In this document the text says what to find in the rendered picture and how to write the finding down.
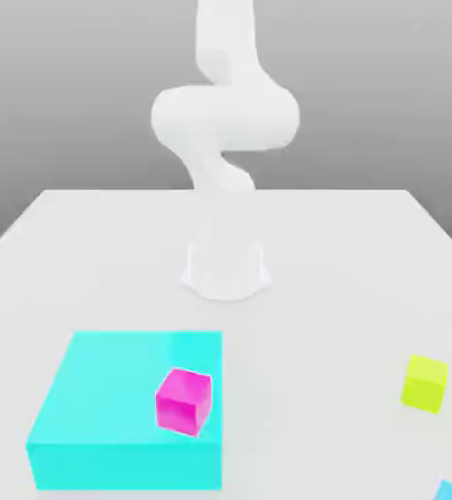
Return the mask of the small magenta cube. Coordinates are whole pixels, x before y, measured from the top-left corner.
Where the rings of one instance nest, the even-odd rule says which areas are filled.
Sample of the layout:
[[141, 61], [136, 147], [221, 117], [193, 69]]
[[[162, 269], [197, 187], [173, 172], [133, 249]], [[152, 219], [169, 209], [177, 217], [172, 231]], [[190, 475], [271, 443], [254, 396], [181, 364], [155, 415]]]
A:
[[196, 438], [212, 409], [213, 378], [174, 367], [155, 393], [156, 424]]

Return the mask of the large cyan box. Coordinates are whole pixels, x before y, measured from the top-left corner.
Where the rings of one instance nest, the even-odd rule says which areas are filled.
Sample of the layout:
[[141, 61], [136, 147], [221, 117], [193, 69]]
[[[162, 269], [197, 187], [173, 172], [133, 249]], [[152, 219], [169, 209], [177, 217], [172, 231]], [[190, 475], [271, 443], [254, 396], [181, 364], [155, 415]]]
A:
[[[174, 367], [213, 378], [197, 437], [156, 424]], [[219, 490], [223, 475], [219, 332], [77, 332], [26, 442], [39, 490]]]

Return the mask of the small lime cube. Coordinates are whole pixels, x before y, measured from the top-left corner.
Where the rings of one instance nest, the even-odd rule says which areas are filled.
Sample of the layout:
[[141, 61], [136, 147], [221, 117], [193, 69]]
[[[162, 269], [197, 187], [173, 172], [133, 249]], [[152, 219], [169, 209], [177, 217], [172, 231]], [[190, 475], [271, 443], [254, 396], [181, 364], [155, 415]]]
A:
[[447, 375], [446, 362], [412, 354], [407, 365], [401, 402], [437, 414], [443, 402]]

